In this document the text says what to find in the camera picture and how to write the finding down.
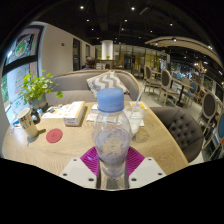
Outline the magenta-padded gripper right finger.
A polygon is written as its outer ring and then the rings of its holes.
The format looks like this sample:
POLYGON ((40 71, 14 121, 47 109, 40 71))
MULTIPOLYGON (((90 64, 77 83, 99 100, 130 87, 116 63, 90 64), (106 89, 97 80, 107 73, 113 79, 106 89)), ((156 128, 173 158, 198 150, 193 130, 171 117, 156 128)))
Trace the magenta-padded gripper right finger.
POLYGON ((130 189, 143 187, 166 176, 153 157, 144 157, 132 147, 126 157, 126 172, 130 189))

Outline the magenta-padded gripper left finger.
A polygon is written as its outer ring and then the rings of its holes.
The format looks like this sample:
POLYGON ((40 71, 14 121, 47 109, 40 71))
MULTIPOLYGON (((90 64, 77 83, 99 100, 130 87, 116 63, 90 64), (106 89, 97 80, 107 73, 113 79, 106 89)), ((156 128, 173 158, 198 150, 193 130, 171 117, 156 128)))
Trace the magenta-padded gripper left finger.
POLYGON ((94 147, 80 158, 72 158, 60 176, 84 188, 100 187, 100 162, 94 147))

